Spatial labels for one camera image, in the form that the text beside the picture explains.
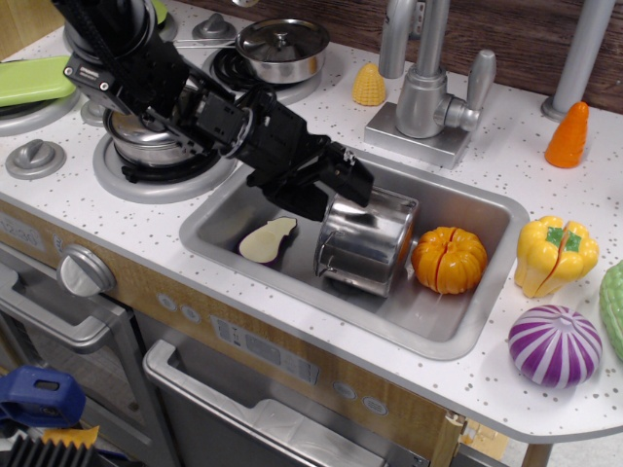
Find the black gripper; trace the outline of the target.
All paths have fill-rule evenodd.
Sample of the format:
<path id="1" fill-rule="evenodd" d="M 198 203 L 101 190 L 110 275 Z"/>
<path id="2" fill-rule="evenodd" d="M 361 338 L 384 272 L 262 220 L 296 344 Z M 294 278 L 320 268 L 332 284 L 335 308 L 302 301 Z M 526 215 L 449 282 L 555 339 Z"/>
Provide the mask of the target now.
<path id="1" fill-rule="evenodd" d="M 368 205 L 374 175 L 346 147 L 308 132 L 307 122 L 259 88 L 228 101 L 228 156 L 252 168 L 247 184 L 272 204 L 320 222 L 324 184 L 359 206 Z"/>

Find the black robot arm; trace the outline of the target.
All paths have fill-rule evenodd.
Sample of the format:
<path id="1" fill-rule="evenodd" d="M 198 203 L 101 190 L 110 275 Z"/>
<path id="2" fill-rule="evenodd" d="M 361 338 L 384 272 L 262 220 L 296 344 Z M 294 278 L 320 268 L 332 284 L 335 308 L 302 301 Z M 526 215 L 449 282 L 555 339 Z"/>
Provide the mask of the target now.
<path id="1" fill-rule="evenodd" d="M 246 182 L 271 203 L 313 221 L 327 186 L 360 206 L 374 176 L 355 155 L 283 106 L 268 85 L 235 98 L 156 30 L 147 1 L 56 1 L 72 55 L 65 76 L 88 98 L 145 117 L 196 153 L 252 167 Z"/>

